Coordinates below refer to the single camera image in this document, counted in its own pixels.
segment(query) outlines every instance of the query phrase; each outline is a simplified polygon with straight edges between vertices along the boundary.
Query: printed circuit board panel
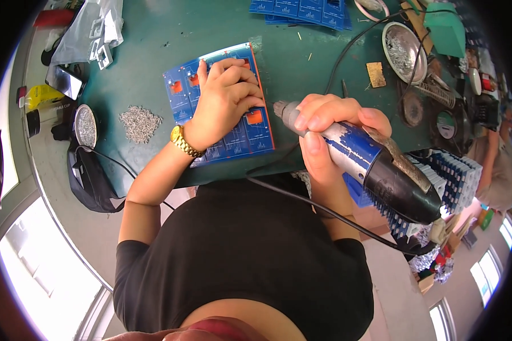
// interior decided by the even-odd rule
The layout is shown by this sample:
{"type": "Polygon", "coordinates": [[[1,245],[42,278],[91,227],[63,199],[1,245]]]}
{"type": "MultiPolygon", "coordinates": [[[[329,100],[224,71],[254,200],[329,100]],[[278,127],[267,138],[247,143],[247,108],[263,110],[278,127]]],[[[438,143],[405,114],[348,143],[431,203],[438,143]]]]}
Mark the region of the printed circuit board panel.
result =
{"type": "MultiPolygon", "coordinates": [[[[243,67],[251,70],[261,88],[260,77],[250,43],[243,43],[226,49],[208,53],[179,65],[163,74],[165,87],[176,124],[184,124],[193,117],[199,102],[201,90],[197,69],[199,61],[207,63],[207,72],[212,64],[225,58],[244,59],[243,67]]],[[[266,107],[253,107],[247,111],[231,132],[222,140],[207,149],[205,155],[192,162],[190,167],[200,167],[209,163],[231,158],[249,157],[269,153],[274,150],[273,136],[269,125],[266,107]]]]}
{"type": "Polygon", "coordinates": [[[344,0],[252,0],[249,12],[265,14],[266,24],[312,24],[352,30],[344,0]]]}

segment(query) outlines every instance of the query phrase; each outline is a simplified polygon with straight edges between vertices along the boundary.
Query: green workbench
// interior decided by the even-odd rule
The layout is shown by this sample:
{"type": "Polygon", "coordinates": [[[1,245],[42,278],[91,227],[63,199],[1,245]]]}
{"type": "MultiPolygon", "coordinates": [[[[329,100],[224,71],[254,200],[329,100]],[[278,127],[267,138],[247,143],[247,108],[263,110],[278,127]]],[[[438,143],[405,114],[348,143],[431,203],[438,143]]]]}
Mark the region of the green workbench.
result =
{"type": "MultiPolygon", "coordinates": [[[[385,1],[391,13],[396,0],[385,1]]],[[[175,125],[163,72],[212,51],[250,41],[264,89],[275,152],[187,169],[177,187],[215,180],[241,178],[247,170],[280,159],[298,141],[273,114],[278,100],[301,100],[309,93],[323,93],[331,68],[345,45],[371,22],[348,1],[352,31],[318,26],[266,25],[264,16],[248,12],[249,0],[125,1],[123,43],[112,50],[113,64],[100,71],[90,64],[89,82],[81,103],[88,104],[98,121],[96,150],[123,162],[137,174],[169,141],[175,125]],[[118,115],[130,105],[143,106],[163,118],[150,142],[136,145],[125,138],[118,115]]],[[[391,70],[381,43],[384,24],[359,39],[338,68],[331,92],[342,95],[344,78],[349,96],[362,106],[382,110],[391,121],[393,139],[403,151],[430,147],[428,122],[406,127],[397,115],[397,76],[391,70]],[[387,86],[369,87],[366,63],[382,62],[387,86]]],[[[133,179],[117,165],[100,159],[112,186],[123,196],[133,179]]],[[[303,169],[299,150],[259,174],[303,169]]]]}

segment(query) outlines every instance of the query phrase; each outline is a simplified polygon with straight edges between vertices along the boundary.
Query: phone screen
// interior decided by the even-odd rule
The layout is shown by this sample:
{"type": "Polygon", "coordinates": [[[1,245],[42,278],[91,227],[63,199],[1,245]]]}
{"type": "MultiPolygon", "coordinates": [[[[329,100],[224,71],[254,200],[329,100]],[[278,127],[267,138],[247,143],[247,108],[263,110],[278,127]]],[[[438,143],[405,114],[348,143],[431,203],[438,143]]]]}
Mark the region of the phone screen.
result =
{"type": "Polygon", "coordinates": [[[83,86],[81,80],[56,65],[49,67],[46,83],[74,100],[78,99],[83,86]]]}

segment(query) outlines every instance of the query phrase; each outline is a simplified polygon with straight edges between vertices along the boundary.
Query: hand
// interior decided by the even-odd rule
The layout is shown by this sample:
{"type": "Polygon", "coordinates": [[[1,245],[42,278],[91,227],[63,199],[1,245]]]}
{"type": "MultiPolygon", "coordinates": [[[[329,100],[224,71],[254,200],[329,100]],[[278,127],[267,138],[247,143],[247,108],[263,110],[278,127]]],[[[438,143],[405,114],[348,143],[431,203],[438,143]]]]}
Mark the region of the hand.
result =
{"type": "Polygon", "coordinates": [[[212,64],[199,62],[201,97],[193,118],[184,125],[185,140],[204,151],[229,133],[253,106],[265,106],[256,77],[241,67],[244,59],[228,58],[212,64]]]}
{"type": "Polygon", "coordinates": [[[336,95],[310,94],[301,101],[300,116],[294,123],[296,129],[309,129],[300,138],[301,153],[305,167],[315,181],[324,186],[333,186],[343,171],[330,159],[327,143],[320,134],[334,122],[346,120],[357,126],[370,126],[385,136],[391,136],[391,125],[385,114],[377,109],[363,108],[354,98],[336,95]]]}
{"type": "Polygon", "coordinates": [[[512,129],[512,121],[511,120],[504,120],[502,124],[505,124],[509,129],[512,129]]]}
{"type": "Polygon", "coordinates": [[[507,107],[505,111],[506,120],[512,121],[512,108],[507,107]]]}
{"type": "Polygon", "coordinates": [[[494,132],[493,130],[488,130],[488,141],[489,141],[489,149],[493,151],[498,150],[498,139],[500,135],[498,132],[494,132]]]}

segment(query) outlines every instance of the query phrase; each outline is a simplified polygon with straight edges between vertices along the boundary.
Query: yellow bottle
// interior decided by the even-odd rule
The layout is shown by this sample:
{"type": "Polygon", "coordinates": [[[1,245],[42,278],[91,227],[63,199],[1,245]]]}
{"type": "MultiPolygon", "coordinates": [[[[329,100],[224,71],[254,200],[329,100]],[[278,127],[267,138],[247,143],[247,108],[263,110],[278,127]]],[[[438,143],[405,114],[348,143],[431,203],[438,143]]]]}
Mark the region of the yellow bottle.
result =
{"type": "Polygon", "coordinates": [[[24,97],[24,104],[28,110],[33,110],[44,102],[53,102],[63,98],[64,95],[47,84],[36,85],[30,88],[24,97]]]}

